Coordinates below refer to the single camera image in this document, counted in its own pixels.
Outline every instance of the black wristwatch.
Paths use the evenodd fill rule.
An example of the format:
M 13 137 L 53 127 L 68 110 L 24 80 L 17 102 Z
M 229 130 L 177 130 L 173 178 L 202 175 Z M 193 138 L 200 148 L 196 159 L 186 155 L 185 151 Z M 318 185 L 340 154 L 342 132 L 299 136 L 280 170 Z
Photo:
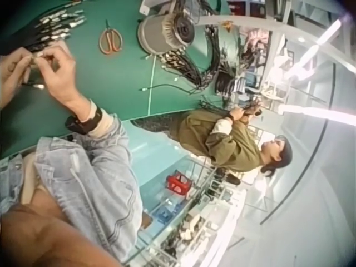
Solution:
M 69 116 L 66 120 L 66 128 L 72 132 L 76 132 L 80 135 L 86 135 L 90 131 L 94 130 L 98 126 L 102 118 L 102 111 L 99 107 L 96 108 L 94 118 L 81 122 L 77 117 Z
M 235 118 L 233 117 L 233 115 L 231 115 L 230 113 L 228 113 L 225 118 L 229 118 L 231 119 L 233 122 L 235 121 Z

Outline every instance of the scissors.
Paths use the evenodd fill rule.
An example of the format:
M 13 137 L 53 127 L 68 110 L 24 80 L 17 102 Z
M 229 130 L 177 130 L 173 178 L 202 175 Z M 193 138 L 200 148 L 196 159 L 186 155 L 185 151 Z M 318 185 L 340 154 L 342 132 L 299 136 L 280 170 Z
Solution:
M 109 25 L 109 21 L 106 20 L 106 29 L 100 35 L 99 48 L 105 55 L 110 55 L 121 50 L 122 36 L 120 32 L 113 29 Z

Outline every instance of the glass display case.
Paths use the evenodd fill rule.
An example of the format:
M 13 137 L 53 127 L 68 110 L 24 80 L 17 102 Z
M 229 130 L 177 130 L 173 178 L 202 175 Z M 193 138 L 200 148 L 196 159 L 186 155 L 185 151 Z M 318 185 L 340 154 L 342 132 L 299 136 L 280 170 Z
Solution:
M 177 203 L 174 194 L 150 212 L 156 223 L 165 223 L 165 226 L 154 236 L 150 228 L 155 227 L 155 223 L 140 231 L 139 241 L 143 245 L 126 266 L 217 266 L 220 260 L 216 259 L 225 251 L 221 251 L 221 246 L 229 242 L 231 229 L 235 228 L 243 209 L 246 190 L 214 180 L 215 169 L 198 161 L 194 163 L 195 173 L 200 174 L 193 177 L 192 172 L 195 190 L 185 196 L 179 207 L 174 205 Z M 173 214 L 168 216 L 168 222 L 154 215 L 162 207 L 166 208 L 166 214 Z

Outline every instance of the ceiling light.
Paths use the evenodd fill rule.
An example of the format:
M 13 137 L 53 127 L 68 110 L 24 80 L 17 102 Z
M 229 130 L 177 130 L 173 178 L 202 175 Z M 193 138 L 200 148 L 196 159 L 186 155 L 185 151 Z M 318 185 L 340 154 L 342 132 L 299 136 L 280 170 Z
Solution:
M 332 35 L 341 27 L 341 21 L 338 19 L 335 21 L 317 40 L 317 44 L 313 45 L 308 49 L 308 51 L 301 57 L 300 61 L 297 62 L 285 75 L 285 78 L 290 79 L 296 73 L 300 71 L 306 63 L 308 63 L 318 52 L 319 47 L 326 43 Z
M 317 44 L 318 45 L 323 45 L 324 43 L 326 43 L 328 41 L 328 39 L 330 39 L 330 37 L 332 35 L 334 35 L 334 33 L 341 27 L 341 21 L 338 19 L 337 21 L 335 21 L 330 28 L 328 28 L 322 36 L 320 36 L 320 38 L 317 40 Z
M 316 108 L 316 107 L 279 105 L 278 114 L 283 114 L 284 112 L 301 113 L 301 114 L 305 114 L 308 116 L 324 118 L 326 120 L 332 120 L 332 121 L 337 121 L 337 122 L 341 122 L 344 124 L 356 126 L 356 116 L 355 115 L 342 113 L 342 112 L 334 111 L 334 110 L 326 110 L 323 108 Z

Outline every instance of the skin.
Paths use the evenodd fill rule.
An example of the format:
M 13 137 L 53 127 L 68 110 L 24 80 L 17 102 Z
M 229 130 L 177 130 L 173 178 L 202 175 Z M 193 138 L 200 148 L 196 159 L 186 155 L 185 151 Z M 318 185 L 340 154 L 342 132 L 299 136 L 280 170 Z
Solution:
M 253 117 L 253 115 L 246 116 L 245 113 L 252 113 L 255 114 L 261 107 L 260 102 L 257 102 L 250 110 L 244 111 L 240 107 L 236 107 L 230 111 L 230 114 L 234 118 L 234 120 L 226 117 L 225 119 L 228 120 L 231 124 L 234 121 L 241 121 L 244 124 L 248 124 Z M 274 161 L 281 161 L 282 158 L 280 157 L 280 153 L 283 151 L 285 146 L 285 142 L 282 140 L 273 140 L 269 142 L 265 142 L 261 146 L 261 157 L 264 165 L 267 165 Z
M 16 89 L 29 79 L 32 59 L 30 51 L 21 47 L 8 56 L 4 56 L 0 63 L 1 103 L 4 108 L 12 100 Z
M 79 120 L 85 121 L 91 103 L 76 88 L 75 60 L 64 46 L 59 43 L 47 48 L 41 57 L 34 58 L 34 62 L 49 94 Z M 19 60 L 17 64 L 24 64 L 23 61 L 22 56 L 22 63 Z M 55 71 L 51 67 L 52 61 L 58 65 Z M 16 72 L 20 67 L 15 66 L 13 73 L 17 73 L 18 80 L 8 82 L 14 77 L 13 73 L 4 76 L 7 90 L 16 89 L 22 82 L 26 64 L 21 65 L 22 75 L 18 75 L 20 71 Z M 35 190 L 30 204 L 16 205 L 2 216 L 0 227 L 2 252 L 14 266 L 121 266 L 109 253 L 73 228 L 55 199 L 41 189 Z

